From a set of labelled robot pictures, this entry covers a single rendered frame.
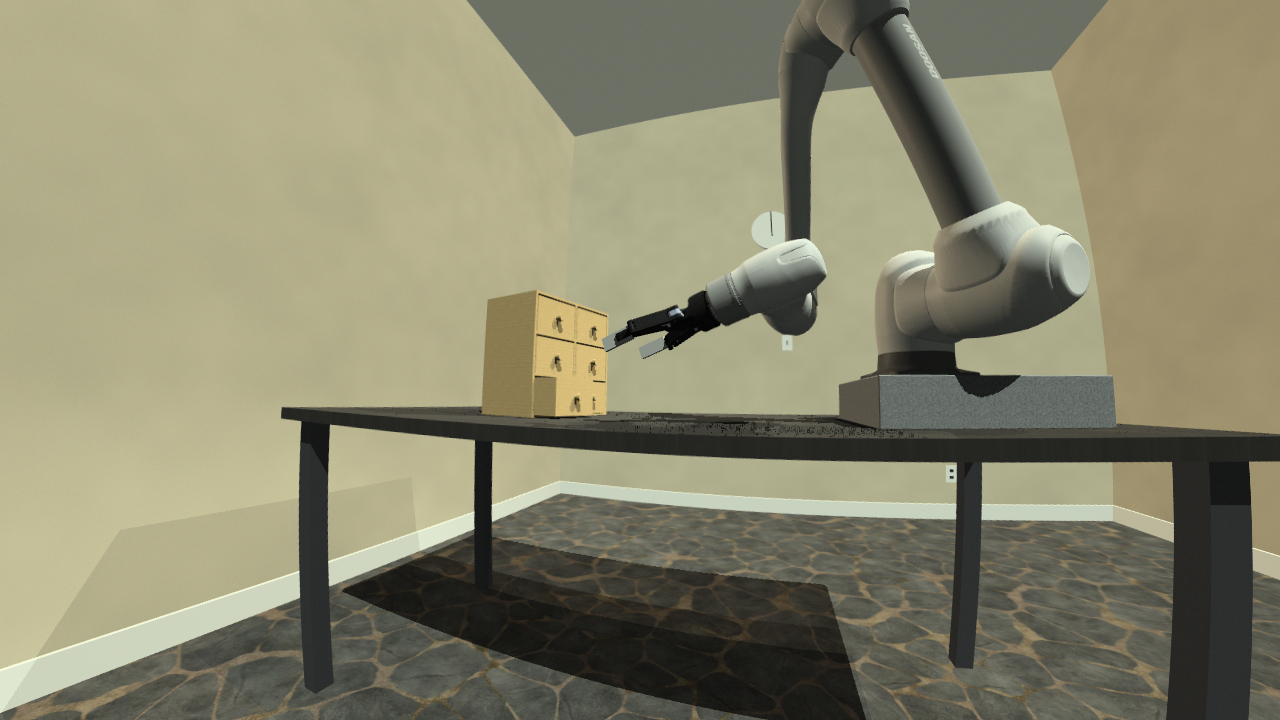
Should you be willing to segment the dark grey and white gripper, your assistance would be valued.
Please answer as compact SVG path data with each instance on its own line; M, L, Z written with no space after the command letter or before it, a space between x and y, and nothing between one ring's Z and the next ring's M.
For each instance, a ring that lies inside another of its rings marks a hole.
M675 305L666 310L628 320L625 328L602 340L605 352L635 340L634 337L667 331L668 334L666 337L639 347L641 357L645 359L666 348L673 350L673 347L684 343L684 341L699 331L707 332L714 329L721 325L721 322L717 322L716 316L710 313L705 293L707 291L701 291L689 297L689 307L678 310L678 305Z

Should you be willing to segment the tan wooden chest of drawers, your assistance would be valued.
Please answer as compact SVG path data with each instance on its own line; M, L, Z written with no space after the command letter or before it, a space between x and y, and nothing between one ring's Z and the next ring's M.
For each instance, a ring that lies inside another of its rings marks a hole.
M573 306L573 340L536 331L538 295ZM534 375L602 382L605 386L607 404L608 352L605 352L605 379L575 375L576 345L604 348L603 345L594 345L576 340L577 307L605 316L605 336L608 336L609 314L596 311L580 304L573 304L550 293L534 290L498 299L488 299L483 368L483 414L539 418L540 415L532 415ZM573 375L535 373L536 334L573 343Z

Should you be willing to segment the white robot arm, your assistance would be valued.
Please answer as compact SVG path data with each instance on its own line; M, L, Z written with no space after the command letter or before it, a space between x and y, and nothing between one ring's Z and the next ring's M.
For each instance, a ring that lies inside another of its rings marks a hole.
M785 243L708 283L705 297L723 325L762 313L774 331L797 336L817 320L817 287L827 272L809 241L812 126L828 72L849 53L876 90L941 227L934 252L901 252L883 266L876 286L878 365L861 379L980 375L957 369L955 343L1050 320L1082 299L1091 266L1071 234L1001 201L908 20L909 6L909 0L797 6L778 67Z

